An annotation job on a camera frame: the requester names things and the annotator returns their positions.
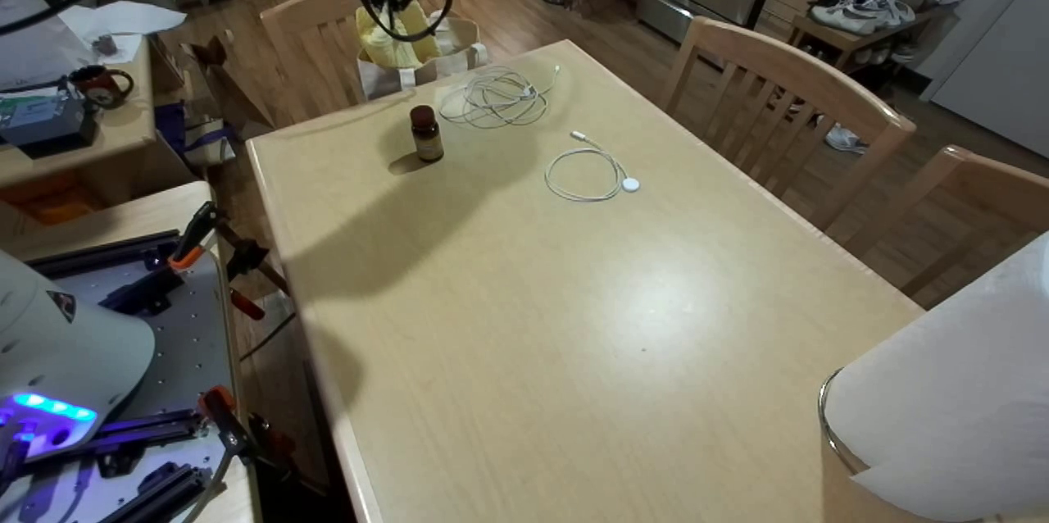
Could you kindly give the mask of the yellow towel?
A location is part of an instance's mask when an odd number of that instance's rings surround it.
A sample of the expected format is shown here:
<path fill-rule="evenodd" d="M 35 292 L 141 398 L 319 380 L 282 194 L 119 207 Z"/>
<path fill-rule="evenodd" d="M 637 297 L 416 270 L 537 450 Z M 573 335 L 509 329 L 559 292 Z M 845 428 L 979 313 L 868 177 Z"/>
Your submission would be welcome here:
<path fill-rule="evenodd" d="M 383 68 L 408 68 L 418 70 L 427 62 L 441 56 L 435 36 L 427 34 L 413 42 L 404 42 L 390 36 L 393 30 L 400 36 L 412 36 L 428 29 L 441 12 L 430 14 L 423 10 L 419 1 L 413 0 L 406 10 L 390 16 L 385 8 L 379 10 L 379 22 L 374 22 L 364 7 L 355 10 L 357 43 L 367 53 L 370 62 Z"/>

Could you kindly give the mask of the wooden chair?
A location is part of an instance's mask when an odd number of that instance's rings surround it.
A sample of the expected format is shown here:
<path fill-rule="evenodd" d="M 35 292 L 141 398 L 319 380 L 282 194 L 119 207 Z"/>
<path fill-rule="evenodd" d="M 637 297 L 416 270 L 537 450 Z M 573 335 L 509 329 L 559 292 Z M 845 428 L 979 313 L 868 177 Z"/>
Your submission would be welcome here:
<path fill-rule="evenodd" d="M 357 56 L 361 0 L 286 0 L 260 12 L 275 55 L 279 103 L 293 122 L 366 101 Z"/>
<path fill-rule="evenodd" d="M 701 138 L 776 198 L 797 182 L 830 130 L 849 130 L 865 143 L 861 159 L 809 214 L 815 228 L 831 227 L 915 132 L 914 122 L 817 57 L 707 16 L 690 22 L 656 101 L 668 115 L 703 56 L 714 57 L 722 71 Z"/>
<path fill-rule="evenodd" d="M 938 189 L 980 210 L 983 217 L 951 249 L 909 277 L 900 288 L 908 298 L 928 288 L 934 280 L 959 265 L 1004 225 L 1015 225 L 1024 233 L 1036 235 L 1049 233 L 1049 178 L 948 145 L 934 153 L 902 191 L 889 199 L 887 206 L 845 241 L 844 249 L 861 259 L 889 234 L 896 221 Z"/>

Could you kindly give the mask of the white tote bag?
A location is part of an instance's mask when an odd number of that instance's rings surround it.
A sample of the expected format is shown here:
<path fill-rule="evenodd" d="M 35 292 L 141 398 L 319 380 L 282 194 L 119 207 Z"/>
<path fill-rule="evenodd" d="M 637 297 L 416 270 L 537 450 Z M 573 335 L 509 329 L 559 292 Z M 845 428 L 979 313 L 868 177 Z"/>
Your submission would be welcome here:
<path fill-rule="evenodd" d="M 386 67 L 372 62 L 366 50 L 357 50 L 357 77 L 363 101 L 370 101 L 418 89 L 438 79 L 475 70 L 490 63 L 483 44 L 480 27 L 475 21 L 453 16 L 443 20 L 436 30 L 438 55 L 415 70 Z"/>

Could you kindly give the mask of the blue bag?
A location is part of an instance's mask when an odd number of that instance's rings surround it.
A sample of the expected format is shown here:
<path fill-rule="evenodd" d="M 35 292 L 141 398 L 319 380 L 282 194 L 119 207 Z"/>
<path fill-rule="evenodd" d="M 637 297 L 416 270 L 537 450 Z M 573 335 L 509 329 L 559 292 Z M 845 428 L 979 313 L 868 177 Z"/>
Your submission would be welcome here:
<path fill-rule="evenodd" d="M 205 171 L 235 160 L 238 135 L 224 119 L 205 116 L 191 122 L 184 102 L 155 106 L 153 117 L 160 137 L 191 169 Z"/>

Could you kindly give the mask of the paper towel roll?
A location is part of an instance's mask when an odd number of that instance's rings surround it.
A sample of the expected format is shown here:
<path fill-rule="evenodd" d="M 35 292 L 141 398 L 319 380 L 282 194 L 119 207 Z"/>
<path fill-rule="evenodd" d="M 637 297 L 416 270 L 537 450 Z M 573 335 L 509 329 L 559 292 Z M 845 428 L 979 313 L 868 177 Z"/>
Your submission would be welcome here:
<path fill-rule="evenodd" d="M 1049 511 L 1049 233 L 845 365 L 827 416 L 903 511 Z"/>

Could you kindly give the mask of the brown glass bottle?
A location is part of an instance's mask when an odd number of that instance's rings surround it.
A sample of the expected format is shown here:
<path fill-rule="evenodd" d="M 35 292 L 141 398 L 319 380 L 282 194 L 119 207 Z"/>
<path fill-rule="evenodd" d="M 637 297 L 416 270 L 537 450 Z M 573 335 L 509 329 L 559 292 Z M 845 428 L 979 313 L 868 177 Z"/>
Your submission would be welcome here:
<path fill-rule="evenodd" d="M 416 156 L 424 164 L 443 158 L 443 141 L 436 113 L 430 106 L 419 105 L 410 111 L 410 131 L 416 146 Z"/>

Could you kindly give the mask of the white paper sheet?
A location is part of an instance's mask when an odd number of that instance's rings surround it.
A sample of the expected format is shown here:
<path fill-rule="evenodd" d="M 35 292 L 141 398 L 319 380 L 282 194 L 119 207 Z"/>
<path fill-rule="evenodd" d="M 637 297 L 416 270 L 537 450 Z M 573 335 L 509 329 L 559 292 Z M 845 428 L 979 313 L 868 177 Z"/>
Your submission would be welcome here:
<path fill-rule="evenodd" d="M 187 18 L 186 12 L 130 1 L 74 5 L 57 16 L 89 48 L 89 62 L 103 65 L 131 62 L 146 36 L 176 29 Z"/>

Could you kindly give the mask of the wooden side table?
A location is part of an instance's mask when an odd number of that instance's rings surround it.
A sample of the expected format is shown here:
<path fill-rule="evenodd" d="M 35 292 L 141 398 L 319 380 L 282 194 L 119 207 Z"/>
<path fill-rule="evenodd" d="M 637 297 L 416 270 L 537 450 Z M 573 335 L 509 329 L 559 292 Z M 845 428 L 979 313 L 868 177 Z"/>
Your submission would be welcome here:
<path fill-rule="evenodd" d="M 134 78 L 135 89 L 114 111 L 98 113 L 98 133 L 86 148 L 33 160 L 12 147 L 0 147 L 0 190 L 41 182 L 71 173 L 102 205 L 198 181 L 155 127 L 153 41 L 141 42 L 134 59 L 116 69 Z"/>

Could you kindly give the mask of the dark red mug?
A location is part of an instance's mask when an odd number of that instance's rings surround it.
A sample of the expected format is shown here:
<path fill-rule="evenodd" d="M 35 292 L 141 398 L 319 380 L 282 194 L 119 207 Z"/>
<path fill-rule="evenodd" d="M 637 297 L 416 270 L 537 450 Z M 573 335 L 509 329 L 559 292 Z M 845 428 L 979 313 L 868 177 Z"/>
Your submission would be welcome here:
<path fill-rule="evenodd" d="M 98 108 L 112 111 L 123 106 L 135 89 L 134 78 L 105 65 L 87 65 L 68 75 L 68 81 L 84 99 Z"/>

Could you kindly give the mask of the orange and black clamp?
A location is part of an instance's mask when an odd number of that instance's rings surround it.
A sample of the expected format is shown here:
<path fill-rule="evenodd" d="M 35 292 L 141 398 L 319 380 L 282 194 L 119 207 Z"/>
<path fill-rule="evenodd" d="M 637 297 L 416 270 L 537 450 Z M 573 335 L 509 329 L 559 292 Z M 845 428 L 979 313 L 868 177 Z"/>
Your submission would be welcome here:
<path fill-rule="evenodd" d="M 224 386 L 213 386 L 206 391 L 198 399 L 198 407 L 217 426 L 227 457 L 243 466 L 262 466 L 263 475 L 277 484 L 300 481 L 301 471 L 293 459 L 295 441 L 257 412 L 251 412 L 243 424 L 234 397 Z"/>
<path fill-rule="evenodd" d="M 232 284 L 237 277 L 259 273 L 279 291 L 291 295 L 288 281 L 267 261 L 270 250 L 258 240 L 244 238 L 234 230 L 228 214 L 213 201 L 204 202 L 188 221 L 179 242 L 168 257 L 169 267 L 176 273 L 192 269 L 207 250 L 207 240 L 213 234 L 224 240 L 232 250 L 224 262 L 226 283 Z"/>

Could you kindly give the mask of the grey electronics box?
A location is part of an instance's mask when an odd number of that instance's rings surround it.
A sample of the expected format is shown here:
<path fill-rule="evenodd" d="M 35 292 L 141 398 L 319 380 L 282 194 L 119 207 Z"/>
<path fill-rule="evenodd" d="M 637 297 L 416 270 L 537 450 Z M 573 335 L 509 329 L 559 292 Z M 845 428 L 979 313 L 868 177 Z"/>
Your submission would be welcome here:
<path fill-rule="evenodd" d="M 98 133 L 94 112 L 74 91 L 0 99 L 0 141 L 34 160 L 86 148 Z"/>

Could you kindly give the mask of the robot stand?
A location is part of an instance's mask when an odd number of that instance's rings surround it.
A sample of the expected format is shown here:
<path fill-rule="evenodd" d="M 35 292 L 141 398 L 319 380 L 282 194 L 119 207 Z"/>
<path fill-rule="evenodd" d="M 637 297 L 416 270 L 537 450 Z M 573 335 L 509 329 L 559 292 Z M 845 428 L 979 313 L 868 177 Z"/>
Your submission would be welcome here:
<path fill-rule="evenodd" d="M 0 250 L 86 302 L 149 273 L 193 214 L 212 201 L 206 182 L 183 184 L 40 228 Z M 0 523 L 260 523 L 251 471 L 224 455 L 198 407 L 213 386 L 236 389 L 229 287 L 217 246 L 181 274 L 168 309 L 143 313 L 155 352 L 138 388 L 93 440 L 16 471 L 0 449 Z"/>

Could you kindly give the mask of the wooden shoe rack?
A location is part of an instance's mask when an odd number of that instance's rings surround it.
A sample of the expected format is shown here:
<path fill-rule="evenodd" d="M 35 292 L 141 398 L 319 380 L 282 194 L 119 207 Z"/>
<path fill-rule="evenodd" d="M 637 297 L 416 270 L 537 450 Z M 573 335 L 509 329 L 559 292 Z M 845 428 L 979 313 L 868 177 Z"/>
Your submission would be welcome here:
<path fill-rule="evenodd" d="M 882 65 L 889 68 L 892 81 L 901 84 L 904 89 L 913 91 L 913 93 L 922 93 L 922 91 L 929 89 L 932 79 L 915 71 L 915 65 L 921 57 L 930 53 L 939 44 L 933 35 L 944 29 L 945 26 L 951 26 L 956 20 L 958 20 L 956 7 L 941 5 L 933 10 L 919 12 L 913 22 L 902 24 L 895 29 L 884 29 L 870 34 L 870 36 L 856 36 L 831 29 L 831 27 L 813 21 L 808 16 L 797 15 L 792 21 L 788 44 L 798 49 L 807 43 L 828 46 L 832 53 L 829 63 L 837 70 L 844 72 L 845 75 L 857 74 L 857 72 L 875 65 L 872 60 L 868 60 L 866 63 L 855 61 L 855 53 L 861 52 L 861 50 L 880 48 L 880 46 L 885 45 L 896 46 L 900 43 L 913 44 L 917 48 L 914 60 L 896 62 L 887 57 Z"/>

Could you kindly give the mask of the white sneaker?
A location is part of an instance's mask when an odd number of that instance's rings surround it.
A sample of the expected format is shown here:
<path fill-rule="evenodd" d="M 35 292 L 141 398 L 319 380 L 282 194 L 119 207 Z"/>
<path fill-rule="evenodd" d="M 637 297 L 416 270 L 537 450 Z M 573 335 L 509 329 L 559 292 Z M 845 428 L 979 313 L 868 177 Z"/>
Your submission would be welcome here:
<path fill-rule="evenodd" d="M 840 123 L 835 123 L 825 135 L 825 144 L 837 151 L 844 151 L 862 156 L 869 149 L 869 144 L 859 139 L 857 134 L 847 130 Z"/>

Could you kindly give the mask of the white refrigerator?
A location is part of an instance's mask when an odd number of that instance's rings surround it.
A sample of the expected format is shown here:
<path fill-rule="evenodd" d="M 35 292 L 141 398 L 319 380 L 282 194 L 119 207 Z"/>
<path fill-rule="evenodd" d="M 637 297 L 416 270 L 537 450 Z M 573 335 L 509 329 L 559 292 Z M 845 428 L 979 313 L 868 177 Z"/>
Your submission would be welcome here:
<path fill-rule="evenodd" d="M 1049 0 L 964 0 L 923 97 L 1049 158 Z"/>

